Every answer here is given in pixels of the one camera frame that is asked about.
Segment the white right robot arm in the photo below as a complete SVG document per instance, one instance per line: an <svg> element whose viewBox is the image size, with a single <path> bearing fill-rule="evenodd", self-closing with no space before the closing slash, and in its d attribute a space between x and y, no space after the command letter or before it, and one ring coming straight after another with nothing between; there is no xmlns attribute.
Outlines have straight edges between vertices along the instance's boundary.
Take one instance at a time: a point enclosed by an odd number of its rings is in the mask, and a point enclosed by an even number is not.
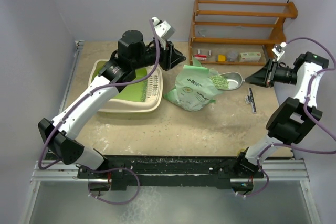
<svg viewBox="0 0 336 224"><path fill-rule="evenodd" d="M268 60L245 79L246 83L260 87L269 88L280 82L293 84L296 89L294 96L288 97L269 118L265 137L239 153L233 166L238 177L256 174L266 158L283 145L301 142L321 119L322 111L317 108L316 96L322 70L328 65L328 59L306 52L295 60L293 68Z"/></svg>

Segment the black white bag sealing strip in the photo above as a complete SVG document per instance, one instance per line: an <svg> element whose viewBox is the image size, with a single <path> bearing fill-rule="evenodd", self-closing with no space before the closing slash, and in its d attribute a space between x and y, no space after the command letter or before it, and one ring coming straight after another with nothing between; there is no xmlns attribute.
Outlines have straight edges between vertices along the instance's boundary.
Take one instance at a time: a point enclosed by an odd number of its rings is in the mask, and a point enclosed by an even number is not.
<svg viewBox="0 0 336 224"><path fill-rule="evenodd" d="M251 105L252 112L256 114L257 109L252 88L248 88L248 94L245 96L245 102Z"/></svg>

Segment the silver metal scoop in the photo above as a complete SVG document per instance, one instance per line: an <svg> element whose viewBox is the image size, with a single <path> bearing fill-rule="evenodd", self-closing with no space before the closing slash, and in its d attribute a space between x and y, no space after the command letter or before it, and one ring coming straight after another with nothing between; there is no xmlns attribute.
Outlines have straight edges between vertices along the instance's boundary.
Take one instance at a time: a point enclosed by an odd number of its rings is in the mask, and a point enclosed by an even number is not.
<svg viewBox="0 0 336 224"><path fill-rule="evenodd" d="M222 73L222 74L218 74L218 75L223 76L229 82L229 88L226 89L226 90L222 90L222 91L236 90L236 89L240 88L241 85L243 84L243 78L242 78L241 74L238 73L238 72L227 72L227 73Z"/></svg>

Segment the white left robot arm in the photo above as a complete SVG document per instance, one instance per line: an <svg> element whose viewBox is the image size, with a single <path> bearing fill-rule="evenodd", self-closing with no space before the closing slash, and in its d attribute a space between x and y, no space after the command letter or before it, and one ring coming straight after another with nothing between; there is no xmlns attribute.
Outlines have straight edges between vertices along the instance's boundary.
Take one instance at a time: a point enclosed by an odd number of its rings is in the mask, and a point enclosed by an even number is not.
<svg viewBox="0 0 336 224"><path fill-rule="evenodd" d="M118 41L118 48L99 70L89 87L52 120L41 119L38 129L43 139L43 151L51 150L64 164L79 164L90 170L96 178L108 172L106 158L76 141L82 128L110 99L126 86L136 84L136 70L160 66L168 71L185 61L185 56L174 48L169 38L173 28L153 29L154 39L148 45L137 30L128 30Z"/></svg>

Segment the green cat litter bag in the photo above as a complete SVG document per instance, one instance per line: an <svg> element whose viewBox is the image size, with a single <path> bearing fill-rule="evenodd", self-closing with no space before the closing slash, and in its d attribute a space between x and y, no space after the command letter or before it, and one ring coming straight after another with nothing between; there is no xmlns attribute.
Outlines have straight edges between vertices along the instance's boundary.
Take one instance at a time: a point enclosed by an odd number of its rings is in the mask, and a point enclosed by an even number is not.
<svg viewBox="0 0 336 224"><path fill-rule="evenodd" d="M191 65L184 65L176 76L175 86L163 95L167 101L186 111L199 111L215 103L215 97L223 92L216 88L210 77L219 74L215 69L203 67L193 59Z"/></svg>

